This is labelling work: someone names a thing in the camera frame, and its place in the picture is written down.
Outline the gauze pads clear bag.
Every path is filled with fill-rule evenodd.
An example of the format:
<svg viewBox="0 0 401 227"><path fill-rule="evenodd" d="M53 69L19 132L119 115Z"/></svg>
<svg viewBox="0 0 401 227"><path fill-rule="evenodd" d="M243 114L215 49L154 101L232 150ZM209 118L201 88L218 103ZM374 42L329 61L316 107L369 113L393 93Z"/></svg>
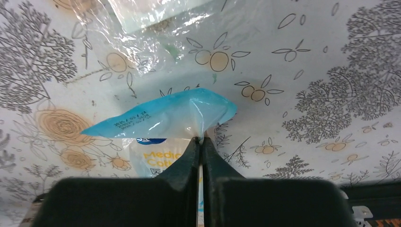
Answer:
<svg viewBox="0 0 401 227"><path fill-rule="evenodd" d="M222 0L72 0L98 61L144 75L183 58L185 35L221 11Z"/></svg>

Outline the blue cotton ball bag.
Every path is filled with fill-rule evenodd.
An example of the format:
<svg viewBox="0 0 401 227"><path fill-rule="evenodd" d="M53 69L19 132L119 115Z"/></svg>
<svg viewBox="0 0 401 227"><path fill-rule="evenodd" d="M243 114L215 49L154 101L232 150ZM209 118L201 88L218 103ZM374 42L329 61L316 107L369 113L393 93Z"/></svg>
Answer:
<svg viewBox="0 0 401 227"><path fill-rule="evenodd" d="M204 88L185 90L142 103L103 120L83 135L120 139L139 177L156 177L176 162L192 138L230 120L237 106Z"/></svg>

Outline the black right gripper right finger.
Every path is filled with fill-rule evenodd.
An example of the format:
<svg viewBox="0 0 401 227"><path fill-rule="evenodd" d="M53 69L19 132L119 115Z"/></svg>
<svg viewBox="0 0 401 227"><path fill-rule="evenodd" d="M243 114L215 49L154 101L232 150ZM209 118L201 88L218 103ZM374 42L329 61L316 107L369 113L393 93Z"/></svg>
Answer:
<svg viewBox="0 0 401 227"><path fill-rule="evenodd" d="M349 205L325 180L245 178L202 142L207 227L353 227Z"/></svg>

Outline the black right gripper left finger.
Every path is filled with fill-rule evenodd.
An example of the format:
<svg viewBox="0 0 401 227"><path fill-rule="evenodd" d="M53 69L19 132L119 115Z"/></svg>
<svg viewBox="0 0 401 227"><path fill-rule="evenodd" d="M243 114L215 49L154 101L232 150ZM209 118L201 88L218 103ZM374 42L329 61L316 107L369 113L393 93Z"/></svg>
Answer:
<svg viewBox="0 0 401 227"><path fill-rule="evenodd" d="M200 143L153 178L65 178L45 195L34 227L195 227Z"/></svg>

